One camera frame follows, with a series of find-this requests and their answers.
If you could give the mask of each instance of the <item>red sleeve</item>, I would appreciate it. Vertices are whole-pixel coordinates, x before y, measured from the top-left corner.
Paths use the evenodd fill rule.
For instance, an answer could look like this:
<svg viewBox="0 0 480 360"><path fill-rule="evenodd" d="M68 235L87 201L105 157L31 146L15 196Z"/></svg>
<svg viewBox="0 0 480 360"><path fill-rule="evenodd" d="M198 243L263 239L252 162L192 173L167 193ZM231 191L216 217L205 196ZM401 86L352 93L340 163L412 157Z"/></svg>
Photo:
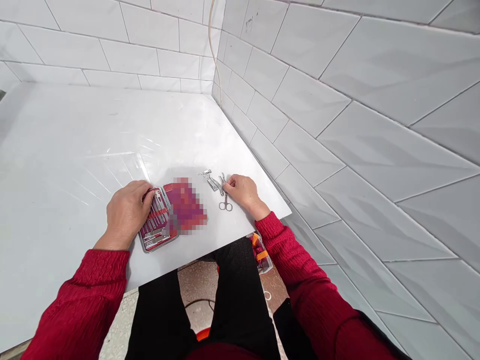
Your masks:
<svg viewBox="0 0 480 360"><path fill-rule="evenodd" d="M395 359L346 302L293 232L271 212L255 222L290 296L293 312L319 359Z"/></svg>
<svg viewBox="0 0 480 360"><path fill-rule="evenodd" d="M128 251L88 250L64 282L21 357L98 359L127 285Z"/></svg>

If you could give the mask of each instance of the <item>white wall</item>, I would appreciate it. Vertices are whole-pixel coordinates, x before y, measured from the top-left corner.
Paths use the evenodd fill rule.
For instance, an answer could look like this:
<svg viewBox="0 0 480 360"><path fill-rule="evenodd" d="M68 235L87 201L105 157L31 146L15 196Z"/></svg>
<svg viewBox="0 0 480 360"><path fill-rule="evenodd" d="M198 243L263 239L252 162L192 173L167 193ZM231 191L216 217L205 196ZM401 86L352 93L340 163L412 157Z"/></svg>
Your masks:
<svg viewBox="0 0 480 360"><path fill-rule="evenodd" d="M209 0L0 0L0 89L19 81L211 94ZM218 51L225 0L217 0Z"/></svg>
<svg viewBox="0 0 480 360"><path fill-rule="evenodd" d="M480 3L296 2L227 0L223 111L344 298L415 360L480 359Z"/></svg>

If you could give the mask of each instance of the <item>left hand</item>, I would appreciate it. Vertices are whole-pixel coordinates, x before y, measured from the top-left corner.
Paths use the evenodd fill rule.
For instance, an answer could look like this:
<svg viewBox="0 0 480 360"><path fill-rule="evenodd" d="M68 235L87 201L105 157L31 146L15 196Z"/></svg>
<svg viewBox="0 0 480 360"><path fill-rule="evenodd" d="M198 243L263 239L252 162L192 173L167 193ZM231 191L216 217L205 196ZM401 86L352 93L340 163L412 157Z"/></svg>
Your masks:
<svg viewBox="0 0 480 360"><path fill-rule="evenodd" d="M133 239L147 221L154 192L145 180L132 181L118 190L106 207L107 228L93 247L95 250L128 250Z"/></svg>

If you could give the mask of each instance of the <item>black pants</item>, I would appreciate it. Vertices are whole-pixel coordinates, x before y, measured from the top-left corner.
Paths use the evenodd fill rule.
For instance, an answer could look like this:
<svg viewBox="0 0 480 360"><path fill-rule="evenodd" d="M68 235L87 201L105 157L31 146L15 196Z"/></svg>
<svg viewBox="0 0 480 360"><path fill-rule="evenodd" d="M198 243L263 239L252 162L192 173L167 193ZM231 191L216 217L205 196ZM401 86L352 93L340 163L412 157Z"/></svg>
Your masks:
<svg viewBox="0 0 480 360"><path fill-rule="evenodd" d="M184 359L212 342L237 345L264 360L280 359L250 240L224 246L214 257L220 270L208 339L197 342L190 328L174 270L138 288L127 360Z"/></svg>

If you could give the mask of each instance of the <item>white table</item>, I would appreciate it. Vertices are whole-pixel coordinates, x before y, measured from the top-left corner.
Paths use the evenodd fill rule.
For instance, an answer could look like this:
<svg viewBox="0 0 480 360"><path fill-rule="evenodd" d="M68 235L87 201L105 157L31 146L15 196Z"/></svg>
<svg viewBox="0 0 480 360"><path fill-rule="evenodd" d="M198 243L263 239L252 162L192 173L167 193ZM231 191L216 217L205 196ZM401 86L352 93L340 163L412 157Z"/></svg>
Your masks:
<svg viewBox="0 0 480 360"><path fill-rule="evenodd" d="M254 229L237 204L219 210L201 171L248 175L279 218L291 213L211 96L22 83L0 102L0 124L0 352L34 335L131 180L190 177L208 224L150 254L135 239L127 291Z"/></svg>

